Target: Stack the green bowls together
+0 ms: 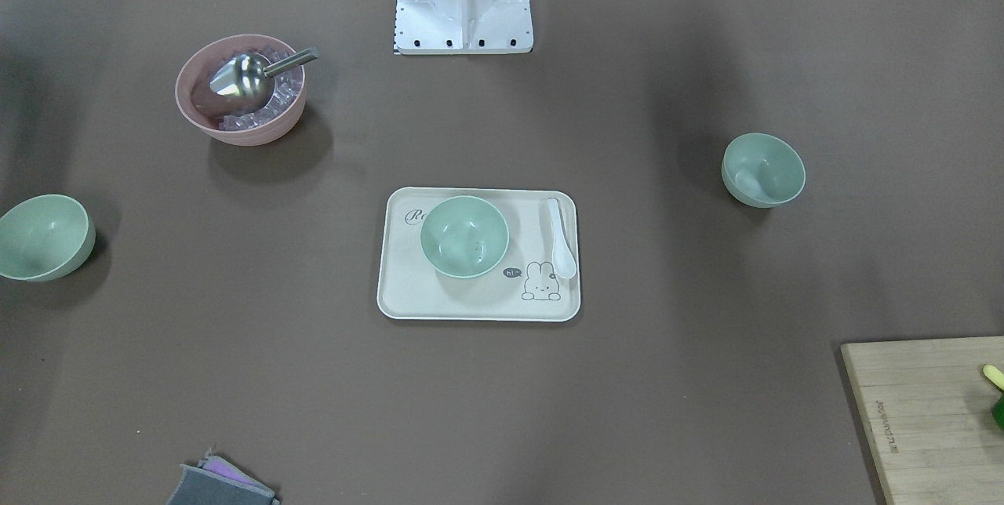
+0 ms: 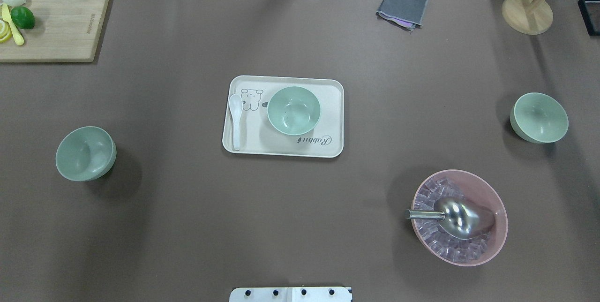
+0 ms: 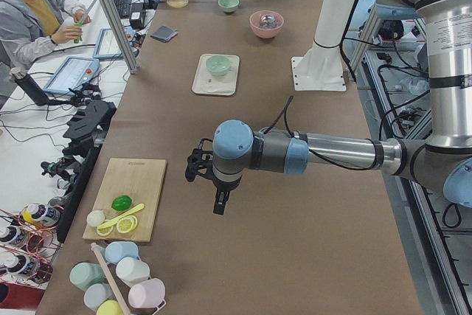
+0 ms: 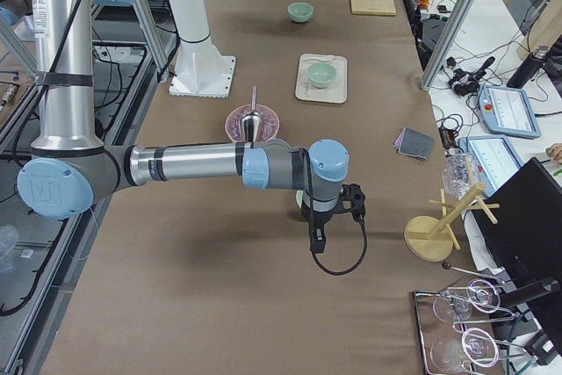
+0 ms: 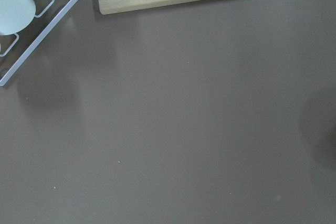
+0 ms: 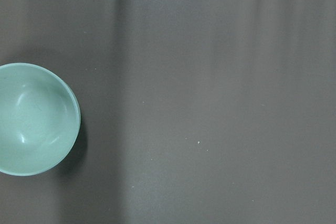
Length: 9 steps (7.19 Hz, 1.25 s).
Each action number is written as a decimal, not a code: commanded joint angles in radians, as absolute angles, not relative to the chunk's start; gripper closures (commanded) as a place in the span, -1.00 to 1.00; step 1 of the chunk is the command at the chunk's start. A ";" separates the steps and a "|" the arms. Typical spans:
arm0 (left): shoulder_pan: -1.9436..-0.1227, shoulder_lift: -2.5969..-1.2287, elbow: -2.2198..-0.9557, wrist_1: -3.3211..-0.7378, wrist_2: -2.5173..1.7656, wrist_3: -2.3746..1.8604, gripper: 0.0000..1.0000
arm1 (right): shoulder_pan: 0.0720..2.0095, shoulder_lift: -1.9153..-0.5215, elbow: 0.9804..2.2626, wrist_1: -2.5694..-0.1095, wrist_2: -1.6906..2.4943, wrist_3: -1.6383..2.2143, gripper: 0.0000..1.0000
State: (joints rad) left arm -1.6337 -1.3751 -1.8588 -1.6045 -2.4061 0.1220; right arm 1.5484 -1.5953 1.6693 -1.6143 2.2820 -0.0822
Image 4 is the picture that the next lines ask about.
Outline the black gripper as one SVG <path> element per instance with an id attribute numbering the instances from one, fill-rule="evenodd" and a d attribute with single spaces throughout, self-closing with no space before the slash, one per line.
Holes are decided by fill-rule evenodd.
<path id="1" fill-rule="evenodd" d="M 359 184 L 343 184 L 335 206 L 336 214 L 350 213 L 355 222 L 364 222 L 365 195 Z"/>

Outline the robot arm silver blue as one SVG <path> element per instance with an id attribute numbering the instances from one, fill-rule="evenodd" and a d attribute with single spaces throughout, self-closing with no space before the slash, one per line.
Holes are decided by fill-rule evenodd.
<path id="1" fill-rule="evenodd" d="M 36 213 L 62 220 L 116 191 L 149 181 L 238 176 L 254 189 L 292 189 L 313 227 L 334 214 L 364 219 L 364 195 L 346 184 L 349 153 L 334 140 L 293 148 L 285 141 L 144 148 L 110 147 L 94 122 L 91 5 L 32 0 L 40 135 L 18 173 L 18 191 Z M 120 0 L 130 4 L 134 0 Z"/>
<path id="2" fill-rule="evenodd" d="M 14 26 L 23 16 L 32 14 L 32 0 L 1 0 L 1 19 Z"/>

